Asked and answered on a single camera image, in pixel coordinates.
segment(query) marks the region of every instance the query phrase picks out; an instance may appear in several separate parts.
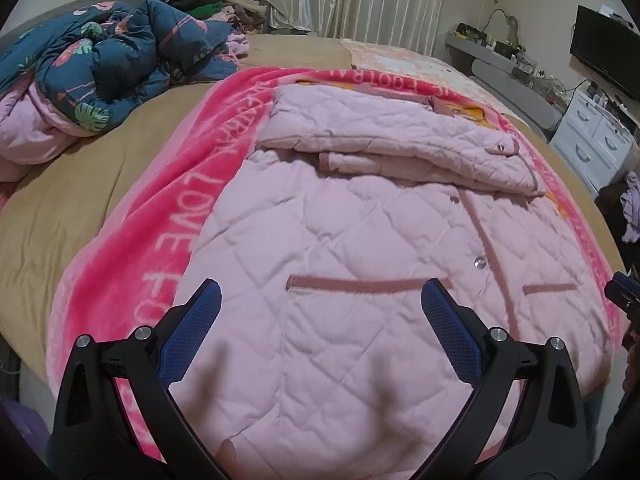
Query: blue flamingo comforter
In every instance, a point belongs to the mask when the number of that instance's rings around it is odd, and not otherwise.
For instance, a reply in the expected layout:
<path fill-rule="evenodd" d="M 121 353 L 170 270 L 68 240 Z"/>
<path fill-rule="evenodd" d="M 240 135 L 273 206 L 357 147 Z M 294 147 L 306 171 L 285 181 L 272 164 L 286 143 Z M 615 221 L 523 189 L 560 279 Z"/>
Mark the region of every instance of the blue flamingo comforter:
<path fill-rule="evenodd" d="M 158 0 L 102 2 L 29 30 L 0 59 L 0 182 L 114 129 L 170 85 L 235 73 L 231 30 Z"/>

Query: blue gripper pad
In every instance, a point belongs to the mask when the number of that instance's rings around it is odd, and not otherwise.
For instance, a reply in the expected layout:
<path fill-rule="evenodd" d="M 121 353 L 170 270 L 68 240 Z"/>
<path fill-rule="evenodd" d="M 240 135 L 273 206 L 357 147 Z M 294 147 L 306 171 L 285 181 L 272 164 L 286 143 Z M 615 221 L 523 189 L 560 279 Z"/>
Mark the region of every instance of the blue gripper pad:
<path fill-rule="evenodd" d="M 158 378 L 165 388 L 181 381 L 220 313 L 222 292 L 211 282 L 162 346 Z"/>
<path fill-rule="evenodd" d="M 640 300 L 640 283 L 636 282 L 636 280 L 630 278 L 622 272 L 616 272 L 613 275 L 613 281 L 626 288 L 626 290 L 631 292 L 633 295 L 635 295 L 636 298 Z"/>
<path fill-rule="evenodd" d="M 422 311 L 458 378 L 475 388 L 482 378 L 482 352 L 449 303 L 453 300 L 445 297 L 433 282 L 423 285 L 420 300 Z"/>

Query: pillow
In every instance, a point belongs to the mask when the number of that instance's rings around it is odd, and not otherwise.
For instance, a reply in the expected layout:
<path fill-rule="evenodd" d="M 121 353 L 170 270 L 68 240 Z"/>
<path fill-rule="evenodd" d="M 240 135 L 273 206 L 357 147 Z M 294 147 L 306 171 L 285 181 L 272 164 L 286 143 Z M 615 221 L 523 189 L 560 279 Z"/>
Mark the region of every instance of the pillow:
<path fill-rule="evenodd" d="M 144 2 L 145 0 L 76 0 L 74 2 L 70 2 L 60 7 L 56 7 L 55 9 L 48 10 L 43 14 L 36 16 L 35 18 L 31 18 L 28 22 L 25 22 L 18 27 L 14 28 L 14 30 L 10 30 L 8 33 L 2 35 L 0 37 L 0 56 L 4 54 L 4 52 L 15 43 L 15 41 L 20 38 L 20 36 L 31 30 L 33 27 L 37 27 L 53 18 L 57 18 L 66 14 L 67 12 L 71 12 L 72 10 L 79 9 L 80 7 L 86 7 L 91 4 L 95 4 L 97 2 L 123 2 L 125 4 L 132 5 L 137 7 L 139 4 Z"/>

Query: green garment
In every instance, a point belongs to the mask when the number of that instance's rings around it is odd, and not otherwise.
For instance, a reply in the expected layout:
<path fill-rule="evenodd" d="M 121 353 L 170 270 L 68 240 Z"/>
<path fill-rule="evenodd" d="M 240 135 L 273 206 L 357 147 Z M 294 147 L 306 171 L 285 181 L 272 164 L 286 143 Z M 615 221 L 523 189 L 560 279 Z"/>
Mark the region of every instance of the green garment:
<path fill-rule="evenodd" d="M 206 20 L 220 12 L 224 7 L 225 4 L 223 2 L 216 2 L 214 4 L 203 5 L 202 7 L 196 7 L 195 9 L 188 10 L 187 14 L 196 18 L 196 20 Z"/>

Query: hand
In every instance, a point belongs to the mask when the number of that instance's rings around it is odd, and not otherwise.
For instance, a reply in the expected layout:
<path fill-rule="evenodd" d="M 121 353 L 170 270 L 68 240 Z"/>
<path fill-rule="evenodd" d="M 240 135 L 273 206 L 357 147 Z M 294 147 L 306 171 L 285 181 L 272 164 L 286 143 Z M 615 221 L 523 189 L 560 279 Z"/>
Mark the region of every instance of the hand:
<path fill-rule="evenodd" d="M 629 354 L 626 356 L 626 372 L 625 372 L 625 382 L 622 384 L 622 389 L 626 394 L 631 392 L 638 384 L 638 366 L 637 359 L 639 358 L 640 350 L 638 349 L 638 341 L 640 340 L 640 335 L 636 332 L 631 333 L 631 337 L 636 342 L 635 345 L 631 347 L 629 350 Z"/>

